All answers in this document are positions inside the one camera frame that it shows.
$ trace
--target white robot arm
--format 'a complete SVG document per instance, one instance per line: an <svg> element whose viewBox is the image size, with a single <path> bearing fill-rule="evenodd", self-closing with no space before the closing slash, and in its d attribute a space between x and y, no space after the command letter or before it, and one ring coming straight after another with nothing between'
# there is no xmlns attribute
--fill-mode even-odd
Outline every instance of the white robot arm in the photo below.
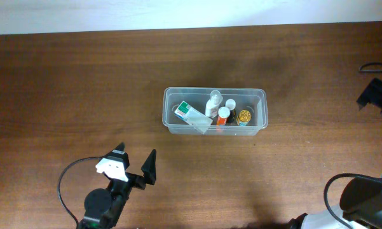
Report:
<svg viewBox="0 0 382 229"><path fill-rule="evenodd" d="M357 191L359 193L365 192L365 190L357 190ZM374 198L374 200L369 201L369 202L370 203L373 202L374 205L379 205L379 203L378 203L379 201L382 201L382 195L380 195L380 194L377 198ZM350 220L345 219L344 218L344 210L342 210L339 205L335 205L334 207L331 207L331 209L340 219L342 219L344 222L348 223L353 229L368 229L368 227L363 226L363 225L361 225L355 221L350 221ZM363 221L365 221L365 220L368 221L369 218L375 218L375 221L377 221L377 223L375 223L373 220L369 220L372 222L367 222L367 223L368 224L373 223L374 224L373 226L377 226L378 228L382 228L382 216L381 215L382 215L382 212L377 212L376 217L374 217L374 215L369 216L369 217L366 216L365 218L367 218L367 219L363 219ZM340 223L336 219L334 219L331 216L331 214L329 213L329 211L324 211L324 212L321 212L318 214L309 214L309 215L305 216L305 218L302 222L302 225L301 225L301 229L347 229L347 226L343 225L342 223Z"/></svg>

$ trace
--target clear plastic container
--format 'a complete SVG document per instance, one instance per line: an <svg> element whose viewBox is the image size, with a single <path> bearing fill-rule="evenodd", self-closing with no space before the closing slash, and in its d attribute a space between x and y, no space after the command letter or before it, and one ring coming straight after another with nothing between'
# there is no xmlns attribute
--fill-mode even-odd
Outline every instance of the clear plastic container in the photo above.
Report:
<svg viewBox="0 0 382 229"><path fill-rule="evenodd" d="M216 116L213 118L212 125L205 132L205 135L256 135L259 130L267 127L266 93L261 89L244 88L167 88L164 92L163 124L173 134L201 134L195 128L176 117L174 111L182 101L185 101L199 112L205 114L205 106L213 90L220 91L223 96L220 107L224 106L228 99L234 99L236 101L236 115L245 109L251 112L252 119L245 127L238 126L236 122L218 126L216 125Z"/></svg>

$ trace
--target white bottle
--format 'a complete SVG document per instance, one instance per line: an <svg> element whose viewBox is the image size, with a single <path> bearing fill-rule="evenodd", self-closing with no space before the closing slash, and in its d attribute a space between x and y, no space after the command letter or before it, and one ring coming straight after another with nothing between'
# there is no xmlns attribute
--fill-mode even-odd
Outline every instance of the white bottle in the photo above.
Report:
<svg viewBox="0 0 382 229"><path fill-rule="evenodd" d="M209 118L215 118L219 110L219 105L221 104L223 97L221 93L214 90L210 93L210 99L206 103L205 115Z"/></svg>

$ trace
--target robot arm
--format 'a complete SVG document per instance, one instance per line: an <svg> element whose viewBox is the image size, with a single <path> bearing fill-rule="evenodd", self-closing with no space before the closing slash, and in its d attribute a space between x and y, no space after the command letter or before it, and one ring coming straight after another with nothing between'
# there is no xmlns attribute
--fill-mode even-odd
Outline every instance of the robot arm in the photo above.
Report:
<svg viewBox="0 0 382 229"><path fill-rule="evenodd" d="M332 210L353 229L367 229L368 227L364 225L382 228L382 184L353 179L344 189L340 206L336 205ZM328 211L324 211L305 216L301 229L347 229L347 227L336 221Z"/></svg>
<svg viewBox="0 0 382 229"><path fill-rule="evenodd" d="M110 229L116 226L132 188L144 190L146 184L154 185L156 182L156 150L152 150L144 162L141 167L141 171L144 174L140 176L125 172L130 163L124 148L125 145L121 143L103 157L80 159L71 163L63 173L61 173L58 182L58 197L66 211L74 218L77 229ZM98 188L86 196L85 215L83 219L78 222L62 200L60 195L60 182L68 168L88 159L100 159L100 162L96 165L97 172L104 174L110 180L110 183L106 189Z"/></svg>

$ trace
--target black cord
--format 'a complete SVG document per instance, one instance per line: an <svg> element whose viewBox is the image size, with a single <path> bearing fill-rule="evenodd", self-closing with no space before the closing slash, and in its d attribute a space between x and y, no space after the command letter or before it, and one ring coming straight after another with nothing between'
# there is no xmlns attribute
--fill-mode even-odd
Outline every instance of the black cord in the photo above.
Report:
<svg viewBox="0 0 382 229"><path fill-rule="evenodd" d="M64 176L64 174L66 173L66 171L68 171L68 169L70 169L72 166L76 165L77 163L79 162L84 162L84 161L87 161L87 160L100 160L102 159L101 157L98 157L98 156L93 156L93 157L88 157L88 158L82 158L82 159L79 159L79 160L76 160L72 163L70 163L65 169L64 171L62 171L61 175L59 176L59 180L58 180L58 188L57 188L57 191L58 191L58 198L59 198L59 201L61 201L61 204L62 204L62 207L64 207L64 209L68 212L69 215L71 215L71 217L75 220L75 223L76 223L76 228L78 228L78 225L79 225L79 221L78 219L75 217L75 215L73 215L73 213L66 207L64 201L62 200L62 197L61 197L61 191L60 191L60 186L61 186L61 180L62 180L62 177Z"/></svg>
<svg viewBox="0 0 382 229"><path fill-rule="evenodd" d="M348 227L349 229L353 229L347 222L343 221L343 219L339 218L339 216L337 216L331 209L331 206L329 205L329 202L328 202L328 189L329 189L329 186L337 179L339 178L342 178L342 177L352 177L352 178L359 178L359 179L365 179L365 180L368 180L368 181L374 181L374 182L377 182L377 183L381 183L382 184L382 178L375 178L375 177L371 177L371 176L365 176L365 175L361 175L361 174L352 174L352 173L342 173L342 174L338 174L334 177L332 177L330 180L328 180L328 182L326 183L325 185L325 190L324 190L324 201L325 201L325 205L326 205L326 208L328 209L329 213L331 214L331 216L333 218L335 218L338 222L340 222L341 224L343 224L344 226Z"/></svg>
<svg viewBox="0 0 382 229"><path fill-rule="evenodd" d="M369 66L382 66L382 63L381 62L366 63L360 66L358 71L360 73L382 73L382 69L366 69L366 70L364 69L365 67L369 67Z"/></svg>

